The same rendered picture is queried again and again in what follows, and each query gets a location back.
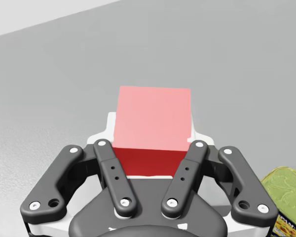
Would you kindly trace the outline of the green and blue rectangular can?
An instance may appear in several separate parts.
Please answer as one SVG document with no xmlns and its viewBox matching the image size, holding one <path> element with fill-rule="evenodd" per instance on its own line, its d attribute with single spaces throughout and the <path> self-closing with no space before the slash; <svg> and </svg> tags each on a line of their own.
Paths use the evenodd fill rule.
<svg viewBox="0 0 296 237">
<path fill-rule="evenodd" d="M 271 237 L 296 237 L 296 170 L 277 167 L 261 183 L 279 210 Z"/>
</svg>

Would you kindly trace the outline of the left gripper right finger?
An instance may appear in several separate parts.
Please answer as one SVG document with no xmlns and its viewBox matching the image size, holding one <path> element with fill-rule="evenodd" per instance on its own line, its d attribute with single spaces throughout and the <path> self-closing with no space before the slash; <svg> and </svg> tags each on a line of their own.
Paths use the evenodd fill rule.
<svg viewBox="0 0 296 237">
<path fill-rule="evenodd" d="M 216 148 L 212 138 L 194 130 L 189 119 L 189 147 L 160 203 L 166 222 L 190 226 L 272 226 L 278 209 L 242 152 L 233 146 Z M 204 177 L 213 178 L 230 205 L 222 216 L 198 190 Z"/>
</svg>

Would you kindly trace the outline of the pink cube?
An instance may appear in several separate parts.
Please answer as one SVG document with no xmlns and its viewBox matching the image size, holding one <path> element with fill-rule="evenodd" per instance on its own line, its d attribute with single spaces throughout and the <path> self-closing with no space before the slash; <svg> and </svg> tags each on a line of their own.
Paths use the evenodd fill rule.
<svg viewBox="0 0 296 237">
<path fill-rule="evenodd" d="M 127 176 L 173 176 L 190 137 L 190 89 L 120 87 L 112 146 Z"/>
</svg>

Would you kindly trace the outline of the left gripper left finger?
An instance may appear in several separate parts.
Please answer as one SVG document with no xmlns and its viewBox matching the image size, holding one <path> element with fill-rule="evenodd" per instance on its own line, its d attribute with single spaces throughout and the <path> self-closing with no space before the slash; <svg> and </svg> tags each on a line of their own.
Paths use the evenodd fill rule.
<svg viewBox="0 0 296 237">
<path fill-rule="evenodd" d="M 67 205 L 87 177 L 99 175 L 108 188 L 116 213 L 128 218 L 137 212 L 137 200 L 112 142 L 116 113 L 110 112 L 106 129 L 92 135 L 85 148 L 65 146 L 20 206 L 25 223 L 38 225 L 63 219 Z"/>
</svg>

